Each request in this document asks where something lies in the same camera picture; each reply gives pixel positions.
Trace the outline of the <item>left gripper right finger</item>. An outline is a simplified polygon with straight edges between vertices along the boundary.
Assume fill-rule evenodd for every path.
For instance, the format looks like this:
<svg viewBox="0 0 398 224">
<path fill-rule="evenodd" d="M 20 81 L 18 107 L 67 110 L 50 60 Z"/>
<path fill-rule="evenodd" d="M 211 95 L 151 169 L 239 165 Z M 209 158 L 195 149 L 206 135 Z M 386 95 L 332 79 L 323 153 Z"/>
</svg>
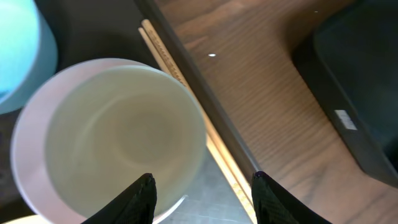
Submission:
<svg viewBox="0 0 398 224">
<path fill-rule="evenodd" d="M 251 194 L 258 224 L 331 224 L 263 171 L 253 173 Z"/>
</svg>

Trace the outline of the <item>pale green cup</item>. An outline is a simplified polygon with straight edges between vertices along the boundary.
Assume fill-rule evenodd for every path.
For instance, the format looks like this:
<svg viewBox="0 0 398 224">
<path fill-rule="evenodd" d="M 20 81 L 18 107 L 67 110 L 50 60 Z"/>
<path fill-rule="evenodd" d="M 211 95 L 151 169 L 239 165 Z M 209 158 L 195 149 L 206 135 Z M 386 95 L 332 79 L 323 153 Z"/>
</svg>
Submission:
<svg viewBox="0 0 398 224">
<path fill-rule="evenodd" d="M 188 90 L 168 74 L 126 65 L 96 74 L 62 101 L 47 131 L 47 170 L 59 197 L 90 217 L 142 174 L 160 215 L 203 163 L 206 128 Z"/>
</svg>

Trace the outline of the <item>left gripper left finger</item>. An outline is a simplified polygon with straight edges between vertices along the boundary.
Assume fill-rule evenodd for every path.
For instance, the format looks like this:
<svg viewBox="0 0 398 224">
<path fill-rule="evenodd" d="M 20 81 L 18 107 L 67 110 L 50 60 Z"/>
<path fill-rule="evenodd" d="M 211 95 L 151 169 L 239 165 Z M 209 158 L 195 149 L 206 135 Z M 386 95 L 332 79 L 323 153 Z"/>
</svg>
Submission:
<svg viewBox="0 0 398 224">
<path fill-rule="evenodd" d="M 156 203 L 155 179 L 145 173 L 82 224 L 152 224 Z"/>
</svg>

